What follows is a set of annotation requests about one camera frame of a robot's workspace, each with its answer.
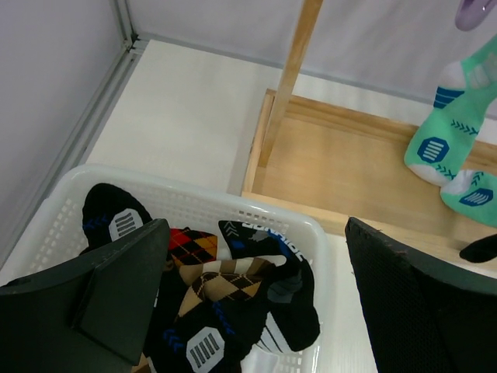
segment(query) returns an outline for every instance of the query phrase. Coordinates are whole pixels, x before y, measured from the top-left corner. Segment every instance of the blue stripe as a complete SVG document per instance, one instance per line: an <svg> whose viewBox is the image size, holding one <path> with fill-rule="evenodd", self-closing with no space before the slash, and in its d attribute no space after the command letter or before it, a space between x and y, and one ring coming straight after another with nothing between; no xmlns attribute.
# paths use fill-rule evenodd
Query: blue stripe
<svg viewBox="0 0 497 373"><path fill-rule="evenodd" d="M446 96L446 97L457 98L460 95L462 95L463 93L464 93L464 91L456 90L456 89L445 89L445 88L442 88L442 87L438 87L436 89L436 94L437 95L443 95L443 96Z"/></svg>
<svg viewBox="0 0 497 373"><path fill-rule="evenodd" d="M442 95L436 95L435 97L435 101L438 101L439 103L451 103L454 100L455 98L453 97L445 97Z"/></svg>

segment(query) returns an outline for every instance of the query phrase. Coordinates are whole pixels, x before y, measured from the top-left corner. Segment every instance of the teal sock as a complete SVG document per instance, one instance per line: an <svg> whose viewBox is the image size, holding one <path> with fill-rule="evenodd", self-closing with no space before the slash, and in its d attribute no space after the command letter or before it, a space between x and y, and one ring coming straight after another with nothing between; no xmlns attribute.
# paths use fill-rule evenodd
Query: teal sock
<svg viewBox="0 0 497 373"><path fill-rule="evenodd" d="M404 162L417 176L443 186L464 164L497 97L497 35L469 58L447 65L433 111L412 138Z"/></svg>
<svg viewBox="0 0 497 373"><path fill-rule="evenodd" d="M456 212L485 225L497 227L497 177L464 169L443 186L443 202Z"/></svg>

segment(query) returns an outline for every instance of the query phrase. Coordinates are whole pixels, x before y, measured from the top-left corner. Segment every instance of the argyle sock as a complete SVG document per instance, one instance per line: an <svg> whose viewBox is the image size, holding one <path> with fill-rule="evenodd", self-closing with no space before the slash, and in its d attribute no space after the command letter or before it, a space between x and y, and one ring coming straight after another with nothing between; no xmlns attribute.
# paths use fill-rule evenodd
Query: argyle sock
<svg viewBox="0 0 497 373"><path fill-rule="evenodd" d="M484 263L497 258L497 235L490 235L461 250L459 256L472 263Z"/></svg>
<svg viewBox="0 0 497 373"><path fill-rule="evenodd" d="M216 270L217 267L220 272L205 271ZM225 298L232 301L247 301L253 298L262 280L270 274L273 268L275 268L273 264L259 258L219 261L205 266L180 267L179 274L189 285L189 289L179 308L178 316L183 317L206 299L217 302Z"/></svg>
<svg viewBox="0 0 497 373"><path fill-rule="evenodd" d="M217 257L217 236L190 228L171 229L169 252L175 265L208 263Z"/></svg>
<svg viewBox="0 0 497 373"><path fill-rule="evenodd" d="M443 202L459 214L485 225L497 227L497 204L494 192L497 177L489 173L465 169L442 187Z"/></svg>
<svg viewBox="0 0 497 373"><path fill-rule="evenodd" d="M404 161L417 176L449 183L466 160L497 97L497 35L469 58L447 65L433 111L417 130Z"/></svg>
<svg viewBox="0 0 497 373"><path fill-rule="evenodd" d="M220 221L219 228L231 255L284 255L287 261L266 279L266 321L257 346L281 354L311 346L320 333L313 306L314 276L294 244L270 228L238 221Z"/></svg>
<svg viewBox="0 0 497 373"><path fill-rule="evenodd" d="M83 206L83 232L89 247L80 255L116 241L151 220L131 194L114 185L97 184L86 195Z"/></svg>

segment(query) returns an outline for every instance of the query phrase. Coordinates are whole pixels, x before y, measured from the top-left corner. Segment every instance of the white basket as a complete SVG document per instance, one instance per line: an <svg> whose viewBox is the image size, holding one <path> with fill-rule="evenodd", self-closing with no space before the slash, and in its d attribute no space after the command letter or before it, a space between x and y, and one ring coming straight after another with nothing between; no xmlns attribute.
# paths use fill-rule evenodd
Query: white basket
<svg viewBox="0 0 497 373"><path fill-rule="evenodd" d="M315 276L315 308L328 311L327 268L332 265L325 232L313 219L245 198L107 166L79 166L66 174L30 222L5 266L0 285L75 258L88 241L82 230L86 194L97 183L111 183L136 197L153 218L171 227L212 232L221 237L219 220L256 223L277 230L306 256ZM280 358L276 372L314 373L320 367L320 340L304 352Z"/></svg>

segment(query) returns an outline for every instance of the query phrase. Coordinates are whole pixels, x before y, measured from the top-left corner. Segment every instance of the white floor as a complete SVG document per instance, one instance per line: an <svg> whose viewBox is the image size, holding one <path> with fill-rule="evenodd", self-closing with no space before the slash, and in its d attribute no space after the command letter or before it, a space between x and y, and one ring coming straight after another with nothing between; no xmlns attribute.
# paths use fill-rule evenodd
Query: white floor
<svg viewBox="0 0 497 373"><path fill-rule="evenodd" d="M240 193L266 89L281 71L152 41L87 163L120 166ZM408 123L430 105L301 75L294 94ZM496 122L480 139L497 144ZM336 255L324 316L323 358L330 372L375 372L345 239L329 236Z"/></svg>

